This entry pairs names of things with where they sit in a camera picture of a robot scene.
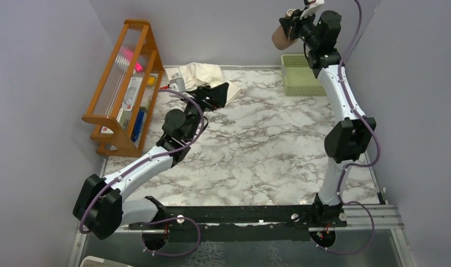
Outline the yellow brown bear towel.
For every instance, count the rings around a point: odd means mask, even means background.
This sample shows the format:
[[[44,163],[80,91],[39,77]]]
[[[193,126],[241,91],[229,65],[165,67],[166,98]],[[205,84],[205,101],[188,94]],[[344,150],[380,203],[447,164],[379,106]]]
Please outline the yellow brown bear towel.
[[[272,43],[280,51],[283,51],[292,45],[294,45],[297,40],[291,40],[286,37],[282,26],[278,26],[277,29],[272,34]]]

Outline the cream white towel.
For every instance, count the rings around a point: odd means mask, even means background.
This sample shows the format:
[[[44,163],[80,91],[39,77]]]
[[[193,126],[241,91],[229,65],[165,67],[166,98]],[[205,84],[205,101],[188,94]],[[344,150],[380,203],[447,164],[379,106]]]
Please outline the cream white towel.
[[[170,80],[181,77],[184,79],[187,91],[192,91],[198,86],[209,85],[210,87],[214,87],[228,82],[229,88],[226,105],[230,104],[242,92],[237,85],[223,76],[222,69],[219,65],[193,62],[179,67],[166,68],[165,71],[168,84]]]

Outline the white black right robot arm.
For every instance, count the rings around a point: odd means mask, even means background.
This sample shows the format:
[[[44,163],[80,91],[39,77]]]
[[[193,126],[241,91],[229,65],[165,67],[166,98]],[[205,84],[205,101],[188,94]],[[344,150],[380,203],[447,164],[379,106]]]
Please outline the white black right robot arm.
[[[287,38],[303,41],[308,65],[322,85],[336,120],[324,140],[328,165],[310,213],[315,225],[325,226],[343,212],[342,187],[366,151],[376,121],[358,106],[344,75],[344,62],[335,47],[341,16],[335,11],[324,11],[316,23],[314,19],[308,10],[291,9],[280,24]]]

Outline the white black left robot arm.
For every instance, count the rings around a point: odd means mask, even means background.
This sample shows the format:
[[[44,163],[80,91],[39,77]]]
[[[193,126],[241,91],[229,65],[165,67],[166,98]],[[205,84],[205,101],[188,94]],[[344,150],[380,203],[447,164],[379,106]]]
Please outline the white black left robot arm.
[[[148,197],[138,201],[127,198],[186,157],[207,128],[205,112],[224,108],[228,89],[229,83],[224,82],[215,87],[199,86],[185,94],[167,90],[186,102],[185,108],[166,113],[163,134],[147,153],[117,172],[105,177],[93,174],[84,181],[72,212],[80,221],[79,232],[103,240],[123,225],[142,222],[153,229],[162,226],[164,213],[159,202]]]

